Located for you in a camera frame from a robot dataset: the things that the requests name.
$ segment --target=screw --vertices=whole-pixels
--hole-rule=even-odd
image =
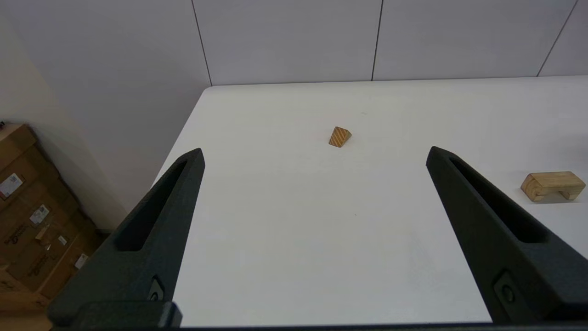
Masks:
[[[502,296],[505,297],[505,300],[508,302],[515,301],[515,293],[513,292],[513,289],[511,289],[508,285],[502,286]]]

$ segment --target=arch-shaped wooden block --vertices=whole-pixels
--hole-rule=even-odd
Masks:
[[[554,193],[560,193],[564,198],[574,200],[585,187],[586,184],[571,171],[531,173],[520,186],[529,199],[535,202]]]

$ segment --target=wooden bridge block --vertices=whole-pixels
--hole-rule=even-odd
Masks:
[[[335,129],[333,130],[333,134],[331,134],[329,145],[341,147],[345,144],[349,137],[351,137],[351,132],[349,132],[349,130],[340,127],[335,127]]]
[[[520,189],[531,199],[541,201],[543,197],[560,193],[568,200],[574,200],[586,184],[571,171],[555,173],[531,173],[527,175]]]

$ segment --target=white table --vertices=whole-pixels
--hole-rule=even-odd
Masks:
[[[588,77],[212,87],[159,173],[202,148],[182,325],[489,321],[425,167],[433,145],[588,256],[588,193],[519,189],[536,171],[588,180]]]

